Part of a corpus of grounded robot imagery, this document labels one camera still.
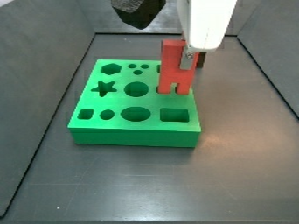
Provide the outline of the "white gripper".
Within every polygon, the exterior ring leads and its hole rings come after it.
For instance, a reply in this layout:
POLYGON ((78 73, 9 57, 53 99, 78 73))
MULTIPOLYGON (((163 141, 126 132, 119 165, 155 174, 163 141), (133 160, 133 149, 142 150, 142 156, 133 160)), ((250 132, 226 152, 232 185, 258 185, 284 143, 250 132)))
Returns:
POLYGON ((178 0, 178 13, 187 45, 181 69, 193 68, 194 52, 214 52, 221 46, 238 0, 178 0))

